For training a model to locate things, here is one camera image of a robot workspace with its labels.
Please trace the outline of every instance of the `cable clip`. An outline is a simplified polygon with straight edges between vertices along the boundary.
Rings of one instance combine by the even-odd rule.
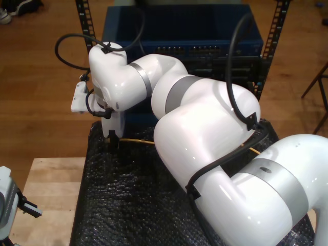
[[[257,126],[257,117],[256,117],[256,112],[254,112],[253,114],[251,114],[250,116],[246,117],[247,119],[247,130],[256,130],[256,126]]]
[[[88,82],[90,79],[88,76],[89,73],[90,73],[90,71],[88,70],[86,73],[82,74],[79,78],[80,82],[82,82],[82,81]]]
[[[101,50],[103,51],[104,54],[108,54],[108,53],[112,52],[110,48],[111,48],[111,43],[109,42],[109,43],[106,44],[106,46],[103,47]]]

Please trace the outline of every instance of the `shoe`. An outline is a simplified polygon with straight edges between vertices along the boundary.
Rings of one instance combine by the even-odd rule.
[[[0,9],[0,24],[9,24],[11,22],[11,16],[5,9]]]
[[[40,6],[43,6],[41,0],[3,0],[2,4],[11,16],[35,12]]]

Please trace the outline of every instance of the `yellow cable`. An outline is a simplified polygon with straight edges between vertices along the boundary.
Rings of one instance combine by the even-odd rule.
[[[146,140],[140,140],[140,139],[132,139],[132,138],[120,138],[120,141],[130,141],[130,142],[143,142],[145,144],[154,145],[154,142],[146,141]]]
[[[253,151],[253,152],[255,152],[255,153],[258,154],[258,155],[261,154],[261,152],[259,152],[259,151],[256,150],[256,149],[250,148],[250,150]]]
[[[143,142],[145,144],[151,144],[154,145],[155,143],[152,141],[146,141],[146,140],[140,140],[140,139],[132,139],[132,138],[120,138],[120,141],[130,141],[130,142]],[[259,152],[256,149],[250,148],[251,151],[255,152],[256,154],[261,154],[261,152]]]

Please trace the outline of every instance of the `wooden floor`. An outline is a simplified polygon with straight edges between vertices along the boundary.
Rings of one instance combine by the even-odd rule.
[[[106,7],[113,1],[89,0],[96,36],[101,37]],[[266,40],[275,9],[273,0],[248,0]],[[0,165],[12,169],[23,187],[37,157],[84,157],[96,120],[73,114],[70,105],[81,72],[54,55],[63,34],[81,32],[74,1],[46,0],[37,13],[0,26]],[[300,96],[328,60],[328,29],[312,1],[291,3],[261,98],[262,117],[279,137],[311,133],[324,114],[318,86]],[[64,58],[88,65],[84,41],[71,39]],[[328,122],[319,132],[328,137]]]

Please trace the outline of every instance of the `black cable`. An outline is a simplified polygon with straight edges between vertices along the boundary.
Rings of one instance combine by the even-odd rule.
[[[238,22],[233,34],[232,34],[232,38],[230,41],[230,46],[229,46],[229,51],[228,51],[228,55],[227,55],[227,65],[226,65],[226,69],[225,69],[225,82],[227,83],[227,91],[228,91],[228,96],[229,96],[229,100],[231,103],[231,106],[234,109],[234,112],[237,116],[237,118],[245,123],[246,125],[249,125],[250,123],[250,119],[246,118],[241,111],[239,110],[235,97],[234,97],[234,93],[232,90],[232,58],[234,55],[234,50],[236,45],[238,44],[238,42],[240,40],[238,40],[238,35],[240,33],[241,27],[246,23],[246,22],[253,22],[254,18],[253,15],[251,13],[245,14],[240,21]]]
[[[61,42],[68,38],[68,37],[83,37],[83,38],[86,38],[86,39],[89,39],[93,42],[96,42],[97,44],[101,45],[105,51],[108,51],[108,52],[119,52],[119,51],[126,51],[126,50],[129,50],[131,49],[141,38],[142,36],[142,33],[144,32],[144,29],[145,29],[145,14],[142,10],[140,9],[137,9],[138,12],[140,13],[141,15],[141,18],[142,18],[142,22],[141,22],[141,28],[140,28],[140,31],[137,35],[137,37],[135,38],[135,40],[132,41],[132,43],[130,43],[128,46],[125,46],[123,48],[112,48],[110,47],[110,42],[108,45],[105,45],[103,42],[95,39],[94,37],[91,37],[91,36],[88,36],[88,35],[85,35],[85,34],[81,34],[81,33],[68,33],[68,34],[65,34],[64,36],[60,37],[57,42],[56,42],[56,45],[55,45],[55,54],[57,56],[57,58],[64,64],[72,67],[72,68],[76,68],[76,69],[80,69],[80,70],[89,70],[90,68],[87,68],[87,67],[81,67],[81,66],[77,66],[77,65],[74,65],[72,63],[69,63],[68,61],[64,60],[60,55],[59,55],[59,52],[58,52],[58,48],[59,48],[59,45],[61,44]]]
[[[137,27],[137,25],[135,26],[135,30],[136,30],[136,32],[137,32],[137,33],[139,33],[139,32],[140,32],[140,31],[139,31],[139,29],[138,29],[138,27]],[[140,46],[140,50],[141,50],[141,52],[142,52],[143,56],[145,56],[145,55],[146,55],[146,53],[145,53],[144,47],[142,46],[142,43],[141,43],[141,38],[139,38],[139,46]]]
[[[265,126],[263,126],[260,123],[257,123],[258,128],[261,128],[263,130],[262,134],[258,135],[258,137],[255,137],[254,139],[246,142],[243,146],[238,147],[236,150],[233,152],[230,152],[229,154],[221,157],[218,160],[215,160],[211,164],[206,165],[205,167],[201,168],[198,170],[190,179],[189,182],[186,186],[187,193],[191,193],[192,186],[196,182],[198,178],[200,178],[202,175],[205,173],[209,172],[213,168],[216,168],[217,166],[224,166],[227,164],[229,161],[233,160],[237,156],[245,153],[249,148],[253,147],[255,144],[260,142],[262,139],[264,139],[268,135],[268,130]]]
[[[72,67],[72,68],[76,68],[76,69],[80,69],[80,70],[87,70],[87,71],[90,70],[90,68],[87,68],[87,67],[80,67],[80,66],[74,65],[74,64],[72,64],[72,63],[69,63],[68,61],[64,60],[64,59],[59,55],[59,52],[58,52],[59,45],[61,44],[61,42],[62,42],[64,39],[69,38],[69,37],[84,37],[84,38],[89,39],[89,40],[91,40],[91,41],[93,41],[93,42],[96,42],[97,44],[103,46],[104,48],[106,47],[106,45],[105,45],[103,42],[101,42],[101,41],[95,39],[94,37],[90,37],[90,36],[88,36],[88,35],[81,34],[81,33],[68,33],[68,34],[65,34],[64,36],[61,36],[61,37],[57,40],[56,45],[55,45],[55,54],[56,54],[57,58],[58,58],[62,63],[66,64],[67,66],[70,66],[70,67]]]
[[[92,94],[93,91],[94,91],[94,89],[92,88],[92,89],[88,92],[88,94],[87,94],[87,96],[86,96],[86,105],[87,105],[88,112],[89,112],[90,114],[92,114],[93,116],[95,116],[95,112],[93,112],[93,111],[90,109],[90,106],[89,106],[89,96]]]
[[[194,199],[194,195],[192,194],[193,191],[193,186],[194,183],[197,181],[197,179],[199,177],[201,177],[203,174],[209,172],[210,170],[218,167],[218,166],[224,166],[226,165],[229,161],[233,160],[234,158],[236,158],[237,156],[245,153],[250,147],[254,146],[255,144],[257,144],[258,142],[260,142],[262,139],[264,139],[267,135],[268,135],[268,130],[266,127],[264,127],[262,124],[257,123],[257,126],[259,128],[263,129],[262,134],[259,135],[259,137],[254,138],[253,140],[250,140],[248,142],[246,142],[244,144],[244,146],[239,147],[238,149],[234,150],[233,152],[229,153],[228,155],[225,155],[224,157],[215,160],[214,162],[212,162],[211,164],[201,168],[200,170],[198,170],[189,180],[187,186],[186,186],[186,190],[187,190],[187,195],[189,197],[189,202],[191,205],[191,208],[195,214],[195,217],[199,223],[200,228],[203,230],[207,240],[210,242],[210,245],[216,245],[215,239],[214,237],[210,234],[206,221],[205,219],[201,216],[201,212],[199,211],[195,199]]]
[[[239,32],[241,27],[244,25],[244,23],[249,22],[248,28],[246,33],[244,33],[242,35],[242,38],[238,38]],[[218,166],[224,166],[227,163],[229,163],[229,161],[233,160],[234,158],[236,158],[237,156],[245,153],[249,148],[251,148],[252,146],[254,146],[255,144],[257,144],[258,142],[260,142],[261,140],[263,140],[267,135],[268,135],[268,130],[265,126],[263,126],[262,124],[257,122],[257,117],[256,114],[254,113],[253,115],[250,115],[248,118],[245,117],[241,111],[239,110],[234,94],[233,94],[233,90],[232,90],[232,58],[233,58],[233,54],[234,54],[234,50],[236,45],[238,44],[238,42],[244,38],[245,35],[247,35],[247,33],[250,32],[252,24],[254,22],[253,19],[253,15],[251,13],[244,15],[240,21],[238,22],[231,42],[230,42],[230,46],[229,46],[229,52],[228,52],[228,56],[227,56],[227,66],[225,69],[225,81],[227,83],[227,91],[228,91],[228,96],[229,96],[229,100],[230,103],[234,109],[234,112],[237,116],[237,118],[242,121],[243,123],[245,123],[248,127],[248,130],[250,129],[256,129],[256,128],[260,128],[262,129],[262,134],[260,134],[258,137],[255,137],[254,139],[246,142],[244,144],[244,146],[242,147],[238,147],[236,150],[234,150],[233,152],[221,157],[218,160],[215,160],[214,162],[212,162],[211,164],[201,168],[200,170],[198,170],[189,180],[187,186],[186,186],[186,190],[187,190],[187,195],[189,197],[190,200],[190,205],[191,208],[196,216],[196,219],[201,227],[201,229],[203,230],[206,238],[208,239],[209,243],[211,245],[215,245],[215,239],[214,237],[210,234],[208,228],[207,228],[207,224],[205,219],[201,216],[201,212],[199,211],[196,202],[195,202],[195,197],[193,194],[194,191],[194,183],[197,181],[198,178],[200,178],[202,175],[204,175],[205,173],[211,171],[212,169],[218,167]]]

